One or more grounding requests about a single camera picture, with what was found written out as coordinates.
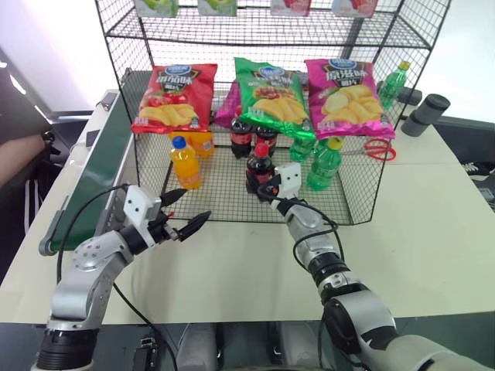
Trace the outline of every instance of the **blue logo on chip bag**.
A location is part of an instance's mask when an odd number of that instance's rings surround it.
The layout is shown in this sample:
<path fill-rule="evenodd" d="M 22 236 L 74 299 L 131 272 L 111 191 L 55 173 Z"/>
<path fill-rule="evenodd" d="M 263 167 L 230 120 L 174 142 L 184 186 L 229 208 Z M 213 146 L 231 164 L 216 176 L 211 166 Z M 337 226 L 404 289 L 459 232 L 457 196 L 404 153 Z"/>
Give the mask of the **blue logo on chip bag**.
<path fill-rule="evenodd" d="M 168 66 L 165 69 L 165 73 L 167 75 L 185 75 L 186 73 L 191 72 L 191 66 L 177 65 L 177 66 Z"/>
<path fill-rule="evenodd" d="M 338 70 L 352 70 L 357 66 L 357 63 L 353 60 L 345 60 L 342 58 L 335 58 L 333 60 L 329 60 L 328 62 L 331 67 L 337 68 Z"/>
<path fill-rule="evenodd" d="M 260 75 L 267 78 L 283 76 L 285 73 L 285 71 L 282 68 L 273 67 L 273 66 L 260 67 L 258 69 L 258 72 L 260 73 Z"/>

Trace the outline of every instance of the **metal wire basket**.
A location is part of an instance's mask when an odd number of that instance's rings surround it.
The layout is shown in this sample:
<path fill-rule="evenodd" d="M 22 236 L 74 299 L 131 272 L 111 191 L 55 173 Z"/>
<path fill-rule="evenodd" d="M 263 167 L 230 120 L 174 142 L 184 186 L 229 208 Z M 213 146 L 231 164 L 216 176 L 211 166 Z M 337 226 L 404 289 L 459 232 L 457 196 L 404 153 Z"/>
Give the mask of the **metal wire basket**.
<path fill-rule="evenodd" d="M 238 0 L 237 17 L 200 16 L 197 1 L 179 0 L 175 19 L 140 18 L 133 0 L 96 0 L 105 42 L 131 120 L 147 87 L 153 66 L 217 63 L 213 111 L 224 101 L 235 78 L 235 56 L 305 71 L 304 59 L 349 58 L 374 63 L 382 81 L 402 60 L 411 62 L 406 87 L 414 88 L 435 45 L 450 0 L 383 0 L 369 19 L 336 17 L 332 0 L 313 0 L 308 17 L 270 15 L 269 0 Z M 404 104 L 388 110 L 397 123 Z M 211 209 L 212 220 L 281 223 L 282 218 L 245 191 L 245 161 L 230 153 L 229 134 L 216 128 L 216 153 L 201 162 L 203 186 L 172 206 L 174 217 L 188 219 Z M 346 150 L 363 147 L 368 138 L 350 137 Z M 279 135 L 274 163 L 288 161 L 292 140 Z M 138 181 L 159 194 L 179 184 L 169 160 L 165 135 L 135 137 Z M 330 189 L 301 197 L 340 224 L 365 223 L 373 216 L 384 162 L 366 155 L 343 156 Z M 303 176 L 309 163 L 303 165 Z"/>

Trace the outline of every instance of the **red scissors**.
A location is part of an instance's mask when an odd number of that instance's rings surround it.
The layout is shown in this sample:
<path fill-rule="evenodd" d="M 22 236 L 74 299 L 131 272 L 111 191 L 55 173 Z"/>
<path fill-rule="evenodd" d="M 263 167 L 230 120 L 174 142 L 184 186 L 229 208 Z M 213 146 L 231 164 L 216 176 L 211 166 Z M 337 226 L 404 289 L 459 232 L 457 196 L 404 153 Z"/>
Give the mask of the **red scissors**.
<path fill-rule="evenodd" d="M 363 149 L 345 151 L 343 155 L 367 155 L 380 161 L 392 161 L 397 157 L 397 152 L 392 148 L 392 143 L 386 139 L 373 138 L 364 143 Z"/>

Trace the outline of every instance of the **table surface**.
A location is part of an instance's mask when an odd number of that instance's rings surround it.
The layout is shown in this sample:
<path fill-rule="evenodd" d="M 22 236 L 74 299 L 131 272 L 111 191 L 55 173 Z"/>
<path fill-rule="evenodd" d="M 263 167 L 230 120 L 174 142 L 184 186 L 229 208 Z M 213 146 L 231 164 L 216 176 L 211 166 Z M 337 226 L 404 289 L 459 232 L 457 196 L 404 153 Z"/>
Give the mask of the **table surface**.
<path fill-rule="evenodd" d="M 23 240 L 0 287 L 0 322 L 48 319 L 56 257 L 40 256 L 38 243 L 84 166 L 86 132 L 107 115 L 95 109 Z M 372 221 L 340 228 L 347 264 L 395 317 L 493 310 L 495 214 L 433 127 L 419 138 L 398 130 L 393 146 Z M 117 283 L 153 322 L 319 319 L 292 245 L 283 224 L 208 222 L 138 256 Z M 104 323 L 139 322 L 112 292 Z"/>

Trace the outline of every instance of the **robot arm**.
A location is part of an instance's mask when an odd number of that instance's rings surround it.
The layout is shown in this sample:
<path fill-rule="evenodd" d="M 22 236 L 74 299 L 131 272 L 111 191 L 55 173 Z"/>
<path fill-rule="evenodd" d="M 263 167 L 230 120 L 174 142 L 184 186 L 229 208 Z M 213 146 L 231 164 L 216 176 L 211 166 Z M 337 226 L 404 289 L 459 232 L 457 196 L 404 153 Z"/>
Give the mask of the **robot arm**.
<path fill-rule="evenodd" d="M 56 286 L 52 311 L 32 370 L 89 370 L 97 334 L 117 276 L 142 251 L 164 240 L 184 241 L 210 212 L 173 229 L 160 209 L 175 202 L 185 189 L 159 197 L 135 185 L 128 188 L 124 211 L 131 225 L 84 241 L 74 251 L 71 268 Z"/>
<path fill-rule="evenodd" d="M 324 307 L 323 321 L 335 347 L 356 355 L 376 371 L 484 371 L 485 366 L 420 336 L 399 336 L 390 310 L 342 261 L 322 215 L 297 205 L 301 166 L 291 163 L 275 168 L 268 183 L 277 199 L 271 207 L 284 217 L 295 241 L 295 254 L 312 275 Z"/>

